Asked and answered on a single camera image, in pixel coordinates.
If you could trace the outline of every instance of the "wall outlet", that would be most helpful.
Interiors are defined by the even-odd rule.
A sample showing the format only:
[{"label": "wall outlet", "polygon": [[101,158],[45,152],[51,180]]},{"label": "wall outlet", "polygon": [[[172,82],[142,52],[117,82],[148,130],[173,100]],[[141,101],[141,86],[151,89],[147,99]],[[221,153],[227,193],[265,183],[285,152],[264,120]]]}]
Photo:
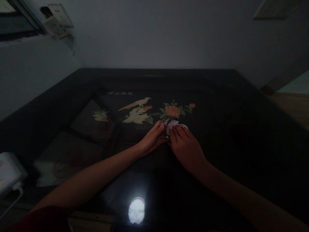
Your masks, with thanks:
[{"label": "wall outlet", "polygon": [[300,0],[264,0],[253,19],[286,19],[294,12],[299,3]]},{"label": "wall outlet", "polygon": [[70,35],[70,32],[55,17],[48,18],[44,25],[47,30],[55,34],[59,39]]},{"label": "wall outlet", "polygon": [[53,16],[64,26],[73,27],[73,23],[61,4],[47,4]]}]

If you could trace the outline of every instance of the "finger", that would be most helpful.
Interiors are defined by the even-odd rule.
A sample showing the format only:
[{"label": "finger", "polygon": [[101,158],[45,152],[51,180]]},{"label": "finger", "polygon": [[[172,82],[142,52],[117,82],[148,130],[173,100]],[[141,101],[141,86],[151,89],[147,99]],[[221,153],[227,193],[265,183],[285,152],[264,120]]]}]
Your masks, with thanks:
[{"label": "finger", "polygon": [[177,131],[178,131],[178,133],[179,133],[179,135],[181,136],[182,139],[186,140],[186,139],[189,138],[189,137],[187,136],[186,132],[183,130],[182,127],[176,126],[176,129],[177,129]]},{"label": "finger", "polygon": [[157,121],[157,122],[154,124],[154,126],[150,129],[150,131],[149,131],[148,133],[151,134],[151,133],[155,132],[155,131],[160,127],[160,123],[161,123],[160,120]]},{"label": "finger", "polygon": [[181,136],[180,136],[176,126],[173,127],[173,132],[174,132],[174,135],[175,135],[175,137],[177,139],[177,142],[179,142],[181,140]]},{"label": "finger", "polygon": [[170,130],[170,139],[171,139],[171,143],[172,144],[176,144],[177,143],[177,138],[176,138],[173,130]]},{"label": "finger", "polygon": [[153,132],[153,134],[154,134],[155,136],[159,136],[159,135],[164,131],[164,128],[165,128],[164,123],[161,123],[161,125],[159,126],[159,128],[157,128],[157,129]]},{"label": "finger", "polygon": [[187,129],[187,128],[184,127],[183,130],[186,132],[187,136],[188,136],[190,139],[194,138],[193,134],[191,133],[191,131],[189,131],[189,129]]}]

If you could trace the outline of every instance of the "white wall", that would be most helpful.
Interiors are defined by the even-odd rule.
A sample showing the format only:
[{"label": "white wall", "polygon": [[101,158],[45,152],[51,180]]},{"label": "white wall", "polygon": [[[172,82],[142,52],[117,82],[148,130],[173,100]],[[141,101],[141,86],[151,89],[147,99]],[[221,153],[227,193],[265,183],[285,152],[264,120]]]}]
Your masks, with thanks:
[{"label": "white wall", "polygon": [[262,87],[309,49],[306,0],[282,21],[252,20],[263,0],[27,1],[64,6],[86,67],[232,68]]},{"label": "white wall", "polygon": [[49,36],[0,48],[0,120],[81,67]]},{"label": "white wall", "polygon": [[291,81],[278,92],[309,94],[309,71]]}]

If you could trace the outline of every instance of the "right hand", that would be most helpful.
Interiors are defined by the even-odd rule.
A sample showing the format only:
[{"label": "right hand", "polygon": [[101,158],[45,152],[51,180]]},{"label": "right hand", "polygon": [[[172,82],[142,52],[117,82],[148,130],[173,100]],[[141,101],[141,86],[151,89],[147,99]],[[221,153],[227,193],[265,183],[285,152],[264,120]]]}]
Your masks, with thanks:
[{"label": "right hand", "polygon": [[192,133],[187,128],[174,126],[170,139],[169,145],[182,166],[197,179],[204,176],[208,161]]}]

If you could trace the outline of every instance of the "wooden floor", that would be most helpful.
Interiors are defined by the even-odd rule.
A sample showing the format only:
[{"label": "wooden floor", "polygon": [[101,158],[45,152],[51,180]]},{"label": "wooden floor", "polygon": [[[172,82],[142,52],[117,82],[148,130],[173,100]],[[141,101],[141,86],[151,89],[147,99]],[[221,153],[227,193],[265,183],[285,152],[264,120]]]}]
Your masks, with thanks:
[{"label": "wooden floor", "polygon": [[268,97],[309,130],[309,94],[277,92]]}]

